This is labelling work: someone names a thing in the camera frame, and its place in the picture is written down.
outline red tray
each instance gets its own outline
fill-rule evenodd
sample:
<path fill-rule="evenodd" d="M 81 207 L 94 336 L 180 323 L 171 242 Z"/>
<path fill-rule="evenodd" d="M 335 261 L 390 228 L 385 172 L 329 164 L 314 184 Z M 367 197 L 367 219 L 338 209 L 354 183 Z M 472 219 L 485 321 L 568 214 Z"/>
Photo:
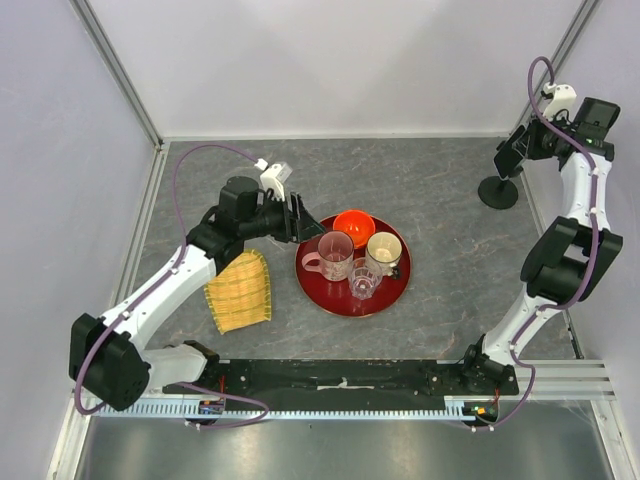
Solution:
<path fill-rule="evenodd" d="M 333 230 L 332 226 L 335 218 L 336 216 L 334 215 L 333 217 L 325 218 L 320 223 L 322 223 L 327 230 Z M 320 237 L 318 236 L 298 247 L 296 253 L 296 275 L 304 293 L 320 308 L 345 317 L 365 317 L 378 313 L 393 305 L 393 303 L 400 298 L 405 288 L 407 288 L 409 277 L 411 276 L 411 255 L 409 254 L 407 244 L 388 223 L 378 220 L 377 218 L 373 220 L 376 224 L 376 232 L 393 233 L 400 239 L 400 243 L 402 243 L 402 256 L 400 257 L 400 262 L 398 262 L 401 277 L 397 280 L 384 277 L 382 283 L 373 294 L 373 297 L 366 300 L 358 300 L 351 295 L 348 280 L 330 282 L 319 273 L 307 272 L 302 268 L 302 257 L 307 253 L 316 251 L 318 242 L 320 241 Z M 357 249 L 354 257 L 364 257 L 364 251 L 365 247 Z"/>

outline bowl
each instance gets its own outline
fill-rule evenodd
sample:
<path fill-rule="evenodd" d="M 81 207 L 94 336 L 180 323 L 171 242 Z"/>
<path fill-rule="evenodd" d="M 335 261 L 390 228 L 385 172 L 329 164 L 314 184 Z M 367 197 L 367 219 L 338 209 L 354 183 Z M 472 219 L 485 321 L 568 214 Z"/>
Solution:
<path fill-rule="evenodd" d="M 371 235 L 376 233 L 376 224 L 373 218 L 362 210 L 347 210 L 333 221 L 333 229 L 349 235 L 355 248 L 362 248 Z"/>

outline yellow cloth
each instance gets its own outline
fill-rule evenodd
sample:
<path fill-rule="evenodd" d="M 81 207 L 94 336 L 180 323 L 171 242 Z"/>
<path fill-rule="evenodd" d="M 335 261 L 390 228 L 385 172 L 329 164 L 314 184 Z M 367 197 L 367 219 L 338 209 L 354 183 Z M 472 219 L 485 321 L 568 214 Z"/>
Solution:
<path fill-rule="evenodd" d="M 221 334 L 271 320 L 269 269 L 257 250 L 245 250 L 205 285 L 204 294 Z"/>

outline white wall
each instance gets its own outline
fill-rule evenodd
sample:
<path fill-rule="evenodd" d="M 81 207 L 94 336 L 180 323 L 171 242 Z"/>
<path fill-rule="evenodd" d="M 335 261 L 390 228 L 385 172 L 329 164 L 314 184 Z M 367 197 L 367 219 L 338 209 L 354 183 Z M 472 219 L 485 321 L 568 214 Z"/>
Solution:
<path fill-rule="evenodd" d="M 559 81 L 583 96 L 622 107 L 607 138 L 615 144 L 607 181 L 607 217 L 624 237 L 616 262 L 591 297 L 572 310 L 585 352 L 605 360 L 631 432 L 640 432 L 640 3 L 602 2 L 579 40 Z M 559 214 L 561 182 L 557 162 L 529 162 L 527 176 L 547 225 Z M 640 433 L 635 433 L 640 447 Z"/>
<path fill-rule="evenodd" d="M 70 327 L 102 312 L 153 157 L 67 0 L 0 15 L 0 476 L 45 477 Z"/>
<path fill-rule="evenodd" d="M 580 0 L 92 0 L 164 136 L 505 133 Z"/>

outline mug handle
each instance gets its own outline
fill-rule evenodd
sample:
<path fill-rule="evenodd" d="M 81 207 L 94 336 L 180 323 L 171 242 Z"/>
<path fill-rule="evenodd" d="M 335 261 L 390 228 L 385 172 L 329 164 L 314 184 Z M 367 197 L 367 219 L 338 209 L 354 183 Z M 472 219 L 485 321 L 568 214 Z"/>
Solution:
<path fill-rule="evenodd" d="M 314 260 L 320 262 L 320 254 L 318 252 L 307 253 L 304 257 L 302 257 L 302 261 L 300 262 L 302 263 L 302 268 L 304 268 L 307 272 L 322 273 L 320 264 L 318 264 L 317 266 L 307 265 L 309 262 L 313 262 Z"/>

